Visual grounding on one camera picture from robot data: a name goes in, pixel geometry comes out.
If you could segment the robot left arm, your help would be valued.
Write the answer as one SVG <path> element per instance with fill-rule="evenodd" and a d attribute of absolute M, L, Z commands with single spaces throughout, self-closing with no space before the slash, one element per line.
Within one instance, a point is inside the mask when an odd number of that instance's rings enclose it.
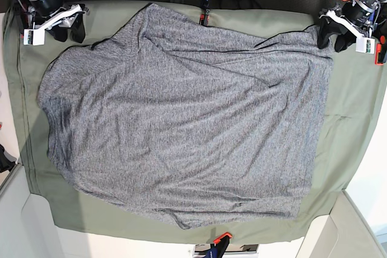
<path fill-rule="evenodd" d="M 320 12 L 320 29 L 317 46 L 324 49 L 330 37 L 336 35 L 336 52 L 356 45 L 358 53 L 380 53 L 382 46 L 376 44 L 377 30 L 386 23 L 382 13 L 386 0 L 340 0 L 342 3 Z"/>

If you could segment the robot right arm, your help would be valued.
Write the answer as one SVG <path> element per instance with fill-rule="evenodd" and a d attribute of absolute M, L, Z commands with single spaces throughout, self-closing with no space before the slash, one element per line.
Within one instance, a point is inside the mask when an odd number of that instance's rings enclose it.
<path fill-rule="evenodd" d="M 65 0 L 16 0 L 15 14 L 24 45 L 45 44 L 49 33 L 54 40 L 66 42 L 70 36 L 81 44 L 86 36 L 83 16 L 85 4 L 66 4 Z"/>

